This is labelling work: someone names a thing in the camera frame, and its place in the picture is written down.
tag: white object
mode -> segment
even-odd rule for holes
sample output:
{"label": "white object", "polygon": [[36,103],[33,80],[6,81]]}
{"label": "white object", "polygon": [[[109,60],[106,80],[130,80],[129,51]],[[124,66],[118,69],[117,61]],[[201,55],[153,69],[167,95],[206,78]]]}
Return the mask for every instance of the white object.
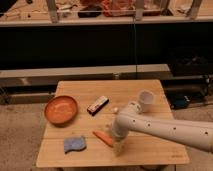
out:
{"label": "white object", "polygon": [[213,123],[138,115],[139,108],[133,101],[118,113],[111,128],[114,139],[122,140],[129,131],[135,131],[213,153]]}
{"label": "white object", "polygon": [[151,91],[143,90],[139,93],[138,101],[141,105],[142,112],[148,112],[155,102],[155,95]]}

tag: orange carrot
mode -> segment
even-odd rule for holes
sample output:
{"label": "orange carrot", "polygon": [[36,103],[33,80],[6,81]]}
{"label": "orange carrot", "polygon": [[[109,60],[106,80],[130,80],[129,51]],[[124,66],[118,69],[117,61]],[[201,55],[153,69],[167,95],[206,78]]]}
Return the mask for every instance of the orange carrot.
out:
{"label": "orange carrot", "polygon": [[113,147],[113,139],[102,131],[93,131],[92,132],[96,137],[100,138],[105,144],[110,147]]}

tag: blue cloth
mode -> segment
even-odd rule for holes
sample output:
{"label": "blue cloth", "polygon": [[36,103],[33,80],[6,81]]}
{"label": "blue cloth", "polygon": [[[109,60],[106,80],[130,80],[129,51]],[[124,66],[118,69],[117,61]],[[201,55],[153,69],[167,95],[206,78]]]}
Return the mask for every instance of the blue cloth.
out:
{"label": "blue cloth", "polygon": [[84,136],[64,139],[65,153],[70,151],[82,151],[84,149],[86,149],[86,141]]}

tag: white cup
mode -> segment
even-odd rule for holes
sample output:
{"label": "white cup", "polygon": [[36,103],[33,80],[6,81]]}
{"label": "white cup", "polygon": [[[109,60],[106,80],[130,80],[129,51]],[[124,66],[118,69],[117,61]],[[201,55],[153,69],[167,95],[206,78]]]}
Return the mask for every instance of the white cup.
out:
{"label": "white cup", "polygon": [[139,93],[138,101],[142,112],[148,112],[150,107],[155,103],[155,95],[151,91],[143,90]]}

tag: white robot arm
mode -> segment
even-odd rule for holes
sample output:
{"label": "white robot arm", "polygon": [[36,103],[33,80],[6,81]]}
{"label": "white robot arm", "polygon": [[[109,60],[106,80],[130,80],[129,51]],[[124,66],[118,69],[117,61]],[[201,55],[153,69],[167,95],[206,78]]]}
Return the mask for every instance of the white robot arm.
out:
{"label": "white robot arm", "polygon": [[129,131],[142,132],[213,153],[213,123],[158,119],[140,111],[139,103],[129,102],[116,116],[112,136],[121,140]]}

